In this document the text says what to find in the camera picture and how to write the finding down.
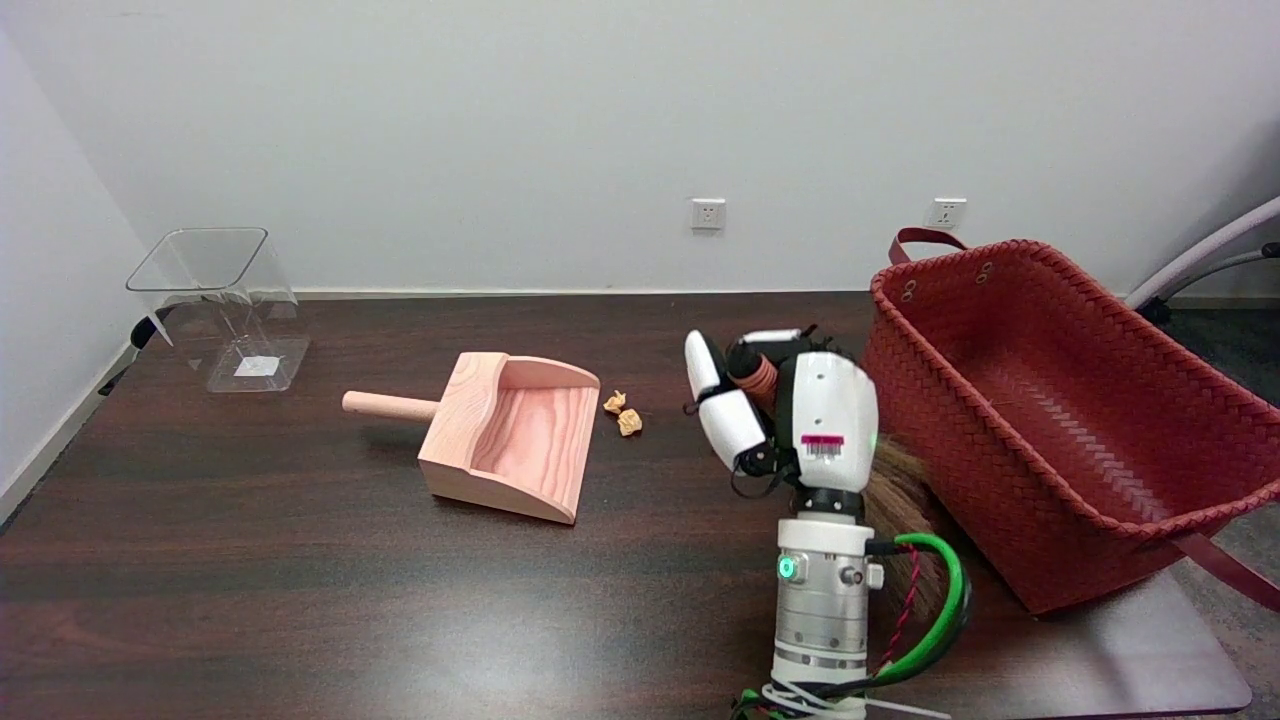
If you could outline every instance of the transparent acrylic box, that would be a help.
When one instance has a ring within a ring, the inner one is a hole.
[[[285,389],[311,343],[262,228],[173,231],[125,287],[209,392]]]

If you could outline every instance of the wall outlet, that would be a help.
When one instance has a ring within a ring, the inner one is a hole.
[[[968,200],[964,197],[934,197],[929,208],[929,215],[924,218],[924,227],[938,229],[952,229],[960,224],[964,217],[964,208]]]
[[[723,197],[694,197],[689,201],[692,217],[689,227],[695,231],[722,231],[724,229],[724,199]]]

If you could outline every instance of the pink wooden dustpan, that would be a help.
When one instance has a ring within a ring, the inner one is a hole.
[[[573,524],[600,380],[541,357],[463,352],[439,402],[348,392],[342,409],[431,423],[431,495]]]

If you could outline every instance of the red woven basket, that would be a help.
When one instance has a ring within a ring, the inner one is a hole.
[[[964,251],[910,263],[902,242]],[[863,356],[882,427],[1028,610],[1187,555],[1280,611],[1280,588],[1208,539],[1280,495],[1280,411],[1047,245],[911,228],[890,258]]]

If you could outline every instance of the table surface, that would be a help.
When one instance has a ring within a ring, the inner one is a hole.
[[[730,492],[681,413],[682,340],[820,320],[856,347],[865,295],[303,310],[283,393],[209,395],[148,346],[0,537],[6,717],[724,717],[767,680],[786,497]],[[339,409],[353,388],[435,397],[477,350],[580,365],[640,410],[635,438],[598,419],[576,527],[433,498],[422,428]],[[1033,620],[969,569],[963,639],[879,697],[968,720],[1249,701],[1165,574]]]

